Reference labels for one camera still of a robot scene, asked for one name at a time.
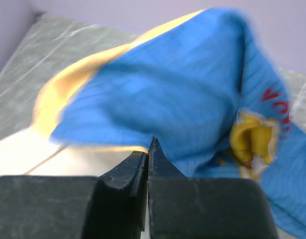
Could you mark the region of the cream pillow with bear print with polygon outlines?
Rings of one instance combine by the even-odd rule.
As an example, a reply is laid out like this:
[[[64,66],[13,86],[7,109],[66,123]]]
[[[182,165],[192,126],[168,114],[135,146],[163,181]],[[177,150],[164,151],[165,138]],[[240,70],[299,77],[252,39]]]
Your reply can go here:
[[[49,141],[31,128],[0,135],[0,176],[101,176],[140,146],[75,147]]]

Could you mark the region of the yellow and blue pillowcase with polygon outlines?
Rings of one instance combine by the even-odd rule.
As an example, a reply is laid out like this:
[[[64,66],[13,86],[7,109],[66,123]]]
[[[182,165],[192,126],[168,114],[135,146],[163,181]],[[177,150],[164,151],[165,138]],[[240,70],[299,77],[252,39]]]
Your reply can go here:
[[[148,152],[157,138],[185,176],[259,182],[277,226],[306,239],[306,133],[291,109],[247,19],[209,8],[59,72],[32,127],[94,150]]]

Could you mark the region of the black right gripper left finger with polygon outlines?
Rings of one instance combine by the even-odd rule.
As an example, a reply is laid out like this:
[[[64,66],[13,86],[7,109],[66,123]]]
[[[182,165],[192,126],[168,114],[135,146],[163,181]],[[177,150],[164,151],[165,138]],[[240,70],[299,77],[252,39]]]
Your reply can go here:
[[[0,239],[138,239],[148,156],[133,152],[102,176],[1,176]]]

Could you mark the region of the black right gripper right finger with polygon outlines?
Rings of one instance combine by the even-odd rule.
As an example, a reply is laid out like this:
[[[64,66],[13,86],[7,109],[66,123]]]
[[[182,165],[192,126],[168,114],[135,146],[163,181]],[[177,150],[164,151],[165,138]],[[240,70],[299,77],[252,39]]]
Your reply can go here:
[[[188,178],[153,139],[148,203],[153,239],[276,239],[268,200],[250,179]]]

